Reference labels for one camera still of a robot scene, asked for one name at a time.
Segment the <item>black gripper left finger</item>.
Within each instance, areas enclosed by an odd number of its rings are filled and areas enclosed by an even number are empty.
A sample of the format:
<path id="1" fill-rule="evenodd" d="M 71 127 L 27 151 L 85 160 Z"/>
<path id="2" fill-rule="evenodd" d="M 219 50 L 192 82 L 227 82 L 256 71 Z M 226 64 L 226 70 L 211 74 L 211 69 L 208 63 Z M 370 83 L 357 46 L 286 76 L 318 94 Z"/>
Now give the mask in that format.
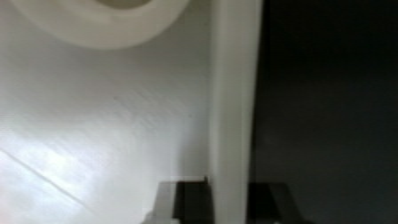
<path id="1" fill-rule="evenodd" d="M 213 224 L 213 195 L 206 178 L 158 184 L 155 206 L 140 224 Z"/>

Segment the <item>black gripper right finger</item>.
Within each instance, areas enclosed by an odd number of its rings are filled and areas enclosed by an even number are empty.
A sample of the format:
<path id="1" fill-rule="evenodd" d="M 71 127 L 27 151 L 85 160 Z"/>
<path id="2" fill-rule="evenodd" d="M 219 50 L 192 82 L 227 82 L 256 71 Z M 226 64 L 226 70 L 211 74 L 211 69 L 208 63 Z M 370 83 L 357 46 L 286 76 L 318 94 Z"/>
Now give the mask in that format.
<path id="1" fill-rule="evenodd" d="M 284 183 L 251 183 L 247 224 L 314 224 L 300 213 Z"/>

